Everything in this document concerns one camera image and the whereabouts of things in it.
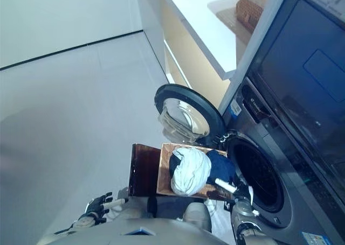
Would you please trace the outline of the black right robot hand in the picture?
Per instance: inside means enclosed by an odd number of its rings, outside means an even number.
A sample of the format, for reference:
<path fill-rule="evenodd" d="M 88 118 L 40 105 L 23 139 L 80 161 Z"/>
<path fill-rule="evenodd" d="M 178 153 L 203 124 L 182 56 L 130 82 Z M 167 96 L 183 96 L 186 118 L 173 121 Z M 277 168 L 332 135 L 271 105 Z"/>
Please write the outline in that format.
<path fill-rule="evenodd" d="M 230 192 L 236 199 L 245 199 L 250 203 L 250 205 L 253 204 L 253 188 L 241 179 L 235 179 L 233 185 L 231 185 L 219 178 L 216 178 L 215 183 L 224 190 Z"/>

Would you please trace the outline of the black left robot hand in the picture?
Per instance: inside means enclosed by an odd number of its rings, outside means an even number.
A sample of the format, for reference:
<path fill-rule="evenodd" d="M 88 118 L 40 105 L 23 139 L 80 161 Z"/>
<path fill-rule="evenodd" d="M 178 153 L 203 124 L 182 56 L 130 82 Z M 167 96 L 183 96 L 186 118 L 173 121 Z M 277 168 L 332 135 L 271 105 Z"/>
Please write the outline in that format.
<path fill-rule="evenodd" d="M 96 223 L 105 223 L 105 215 L 115 207 L 122 206 L 129 201 L 128 198 L 113 199 L 112 192 L 92 199 L 86 206 L 85 215 L 93 217 Z"/>

